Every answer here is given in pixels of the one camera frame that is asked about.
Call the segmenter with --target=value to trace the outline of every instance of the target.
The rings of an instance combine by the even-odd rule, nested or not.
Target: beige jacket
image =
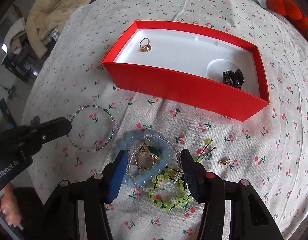
[[[58,26],[62,32],[72,13],[91,0],[36,0],[26,23],[27,36],[39,58],[47,51],[42,40]]]

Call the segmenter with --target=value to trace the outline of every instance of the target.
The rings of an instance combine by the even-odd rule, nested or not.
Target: bed
[[[258,46],[269,106],[239,122],[116,86],[101,61],[120,35],[135,20],[170,21],[180,11],[175,21],[228,32]],[[153,81],[144,77],[144,82]],[[97,0],[79,8],[33,86],[22,123],[36,115],[41,122],[58,116],[70,119],[80,106],[91,103],[108,109],[120,129],[97,153],[76,149],[67,137],[44,145],[28,168],[43,203],[61,180],[74,183],[102,171],[127,132],[152,127],[193,156],[198,156],[204,139],[212,138],[217,149],[203,161],[206,170],[229,181],[248,179],[284,239],[299,239],[308,226],[308,43],[288,21],[252,0]],[[105,139],[104,117],[94,112],[84,110],[73,125],[76,140],[86,147]],[[91,115],[99,121],[92,121]],[[224,157],[231,165],[217,164]],[[175,190],[164,198],[179,195]],[[196,239],[203,205],[189,201],[166,212],[150,202],[148,193],[122,185],[106,209],[114,239]],[[227,203],[224,240],[229,237],[229,211]],[[81,238],[86,239],[83,216],[80,224]]]

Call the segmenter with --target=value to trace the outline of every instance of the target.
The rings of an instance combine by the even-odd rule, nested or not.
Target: green beaded bracelet
[[[88,108],[88,107],[96,107],[96,108],[98,108],[98,109],[102,109],[105,113],[107,113],[107,114],[110,116],[110,118],[111,118],[111,120],[112,120],[112,122],[113,122],[113,127],[112,127],[112,129],[111,129],[111,134],[110,134],[110,137],[108,138],[107,142],[104,143],[103,145],[101,145],[100,147],[96,148],[96,149],[84,149],[84,148],[78,146],[77,144],[75,144],[74,142],[72,142],[72,140],[71,140],[69,134],[67,135],[67,138],[70,140],[70,142],[72,143],[72,145],[73,145],[74,147],[78,148],[79,150],[87,151],[87,152],[96,152],[96,151],[99,151],[99,150],[103,149],[103,148],[112,140],[113,134],[115,133],[116,130],[118,130],[118,124],[115,122],[115,119],[114,119],[113,115],[112,115],[107,109],[102,108],[102,107],[97,106],[97,105],[86,105],[86,106],[82,106],[79,110],[77,110],[77,111],[75,112],[75,114],[73,114],[73,116],[72,116],[72,118],[71,118],[71,120],[70,120],[71,123],[73,122],[75,116],[76,116],[80,111],[82,111],[83,109]]]
[[[160,184],[158,184],[159,179],[165,179],[167,182],[172,181],[175,177],[175,175],[173,175],[172,171],[173,171],[172,167],[168,167],[167,171],[162,171],[155,178],[153,178],[152,182],[154,183],[154,188],[160,187]],[[179,179],[176,182],[176,185],[179,185],[179,187],[180,187],[180,189],[182,190],[183,193],[186,192],[187,186],[186,186],[185,181],[183,181],[182,179]],[[156,195],[156,197],[154,197],[152,192],[149,192],[149,194],[150,194],[150,200],[152,202],[154,202],[161,209],[164,208],[166,211],[170,211],[173,208],[178,207],[180,204],[186,205],[188,200],[194,199],[191,195],[184,195],[183,197],[180,197],[178,199],[178,201],[170,203],[170,204],[166,204],[166,203],[163,203],[161,198],[156,198],[157,195]]]

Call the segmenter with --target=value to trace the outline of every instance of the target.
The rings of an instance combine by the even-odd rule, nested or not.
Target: human hand
[[[5,215],[5,221],[9,226],[14,225],[17,227],[21,222],[21,213],[16,200],[16,197],[13,193],[13,186],[11,183],[6,185],[2,189],[4,195],[1,198],[0,212],[2,210]]]

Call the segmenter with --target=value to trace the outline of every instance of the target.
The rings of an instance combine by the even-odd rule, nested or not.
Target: gold earring
[[[218,165],[226,166],[227,164],[230,164],[230,162],[231,162],[230,159],[220,160],[220,161],[218,162]]]

